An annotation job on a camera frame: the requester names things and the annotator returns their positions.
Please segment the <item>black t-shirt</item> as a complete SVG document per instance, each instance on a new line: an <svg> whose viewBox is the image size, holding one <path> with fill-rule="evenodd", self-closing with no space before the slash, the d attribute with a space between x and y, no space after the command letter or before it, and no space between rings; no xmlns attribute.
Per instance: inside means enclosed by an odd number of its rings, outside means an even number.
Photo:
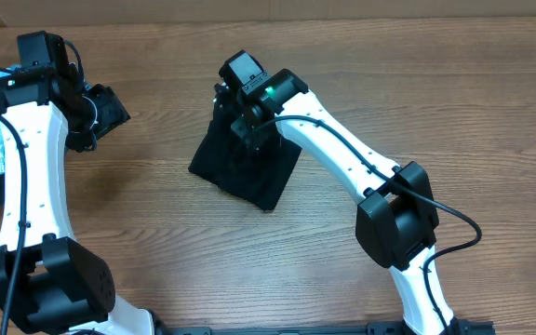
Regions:
<svg viewBox="0 0 536 335"><path fill-rule="evenodd" d="M232 102L216 99L208 133L189 171L261 210L273 210L302 149L274 127L262 132L268 140L259 150L249 149L231 129L237 117Z"/></svg>

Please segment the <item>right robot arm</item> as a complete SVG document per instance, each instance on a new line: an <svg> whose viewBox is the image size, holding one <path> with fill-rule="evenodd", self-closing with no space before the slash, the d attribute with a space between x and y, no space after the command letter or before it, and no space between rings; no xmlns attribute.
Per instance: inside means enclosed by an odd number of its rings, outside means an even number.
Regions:
<svg viewBox="0 0 536 335"><path fill-rule="evenodd" d="M360 247L390 271L412 334L450 334L454 313L436 273L439 224L429 178L416 163L399 166L369 148L323 106L292 71L268 74L241 50L220 68L224 106L234 110L238 144L230 162L248 181L266 181L278 200L302 151L343 186L356 205Z"/></svg>

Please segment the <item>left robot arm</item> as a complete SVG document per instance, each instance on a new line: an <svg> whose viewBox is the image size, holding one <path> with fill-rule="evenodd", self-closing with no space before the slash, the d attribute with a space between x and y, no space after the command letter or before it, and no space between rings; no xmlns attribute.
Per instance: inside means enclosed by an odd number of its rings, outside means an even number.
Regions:
<svg viewBox="0 0 536 335"><path fill-rule="evenodd" d="M0 77L5 151L0 230L2 329L26 334L163 334L157 316L115 290L107 263L70 223L67 151L91 152L128 113L113 90L87 84L74 45L44 31L17 39L20 67Z"/></svg>

